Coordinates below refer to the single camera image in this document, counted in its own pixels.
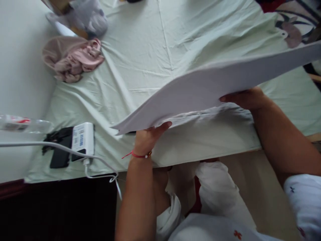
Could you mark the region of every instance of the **white power bank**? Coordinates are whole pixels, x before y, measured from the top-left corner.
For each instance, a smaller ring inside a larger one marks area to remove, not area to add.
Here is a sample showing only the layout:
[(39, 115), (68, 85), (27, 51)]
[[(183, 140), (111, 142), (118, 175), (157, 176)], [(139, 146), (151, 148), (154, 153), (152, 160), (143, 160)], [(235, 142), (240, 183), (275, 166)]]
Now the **white power bank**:
[[(94, 124), (85, 122), (74, 127), (71, 149), (87, 155), (94, 154)], [(80, 156), (72, 155), (71, 161), (81, 158)]]

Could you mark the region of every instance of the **white shirt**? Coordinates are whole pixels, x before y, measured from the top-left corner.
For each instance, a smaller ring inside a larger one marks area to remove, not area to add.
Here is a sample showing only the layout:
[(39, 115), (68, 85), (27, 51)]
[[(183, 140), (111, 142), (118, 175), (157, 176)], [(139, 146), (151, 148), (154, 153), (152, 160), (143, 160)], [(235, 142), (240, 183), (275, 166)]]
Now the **white shirt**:
[[(321, 177), (307, 174), (289, 177), (284, 190), (296, 216), (302, 240), (321, 240)], [(171, 234), (174, 241), (279, 240), (249, 229), (225, 217), (190, 214)]]

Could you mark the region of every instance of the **bracelet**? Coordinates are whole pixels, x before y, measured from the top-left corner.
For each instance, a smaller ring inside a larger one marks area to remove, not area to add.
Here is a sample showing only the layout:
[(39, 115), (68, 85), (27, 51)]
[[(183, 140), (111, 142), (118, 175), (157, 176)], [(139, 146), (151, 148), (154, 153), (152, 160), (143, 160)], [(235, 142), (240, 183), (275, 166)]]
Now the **bracelet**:
[(134, 150), (132, 150), (130, 153), (128, 153), (126, 156), (129, 156), (130, 154), (132, 154), (133, 157), (136, 157), (136, 158), (149, 158), (151, 156), (151, 151), (145, 155), (145, 156), (138, 156), (136, 154), (134, 154)]

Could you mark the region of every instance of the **plastic bottle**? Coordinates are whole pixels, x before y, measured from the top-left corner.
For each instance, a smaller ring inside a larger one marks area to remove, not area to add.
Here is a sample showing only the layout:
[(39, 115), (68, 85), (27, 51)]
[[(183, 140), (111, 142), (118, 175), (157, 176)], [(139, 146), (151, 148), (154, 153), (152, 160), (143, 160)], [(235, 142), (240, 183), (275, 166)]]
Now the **plastic bottle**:
[(0, 114), (0, 131), (47, 134), (51, 129), (52, 123), (46, 120)]

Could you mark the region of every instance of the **dark wooden floor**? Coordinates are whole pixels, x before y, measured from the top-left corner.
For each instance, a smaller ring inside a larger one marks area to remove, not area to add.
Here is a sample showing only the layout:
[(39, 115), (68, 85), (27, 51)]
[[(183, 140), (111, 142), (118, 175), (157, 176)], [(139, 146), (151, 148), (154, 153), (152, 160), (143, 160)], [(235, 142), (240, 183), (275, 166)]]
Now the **dark wooden floor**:
[(0, 200), (0, 240), (114, 240), (117, 190), (109, 178), (15, 189)]

